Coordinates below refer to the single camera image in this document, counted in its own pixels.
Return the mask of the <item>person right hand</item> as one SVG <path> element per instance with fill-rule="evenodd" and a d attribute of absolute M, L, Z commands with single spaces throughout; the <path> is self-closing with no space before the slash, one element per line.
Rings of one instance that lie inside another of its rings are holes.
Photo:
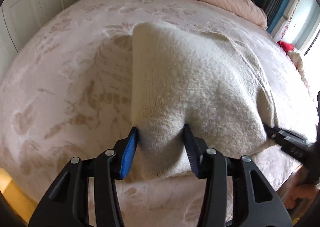
<path fill-rule="evenodd" d="M 291 187 L 284 205 L 287 209 L 295 207 L 295 202 L 298 199 L 307 199 L 313 201 L 319 193 L 318 185 L 299 185 Z"/>

